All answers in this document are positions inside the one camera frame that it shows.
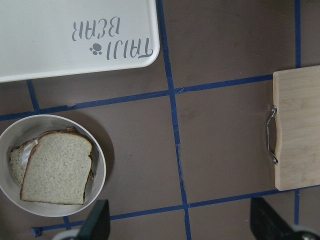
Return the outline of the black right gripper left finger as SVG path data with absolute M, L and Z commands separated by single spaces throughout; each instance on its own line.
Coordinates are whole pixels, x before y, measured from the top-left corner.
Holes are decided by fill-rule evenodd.
M 107 240 L 111 232 L 109 201 L 98 200 L 77 234 L 78 240 Z

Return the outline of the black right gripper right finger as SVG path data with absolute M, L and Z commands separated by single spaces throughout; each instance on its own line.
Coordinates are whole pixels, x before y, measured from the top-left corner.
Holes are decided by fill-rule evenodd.
M 263 197 L 250 200 L 250 230 L 256 240 L 284 240 L 294 230 Z

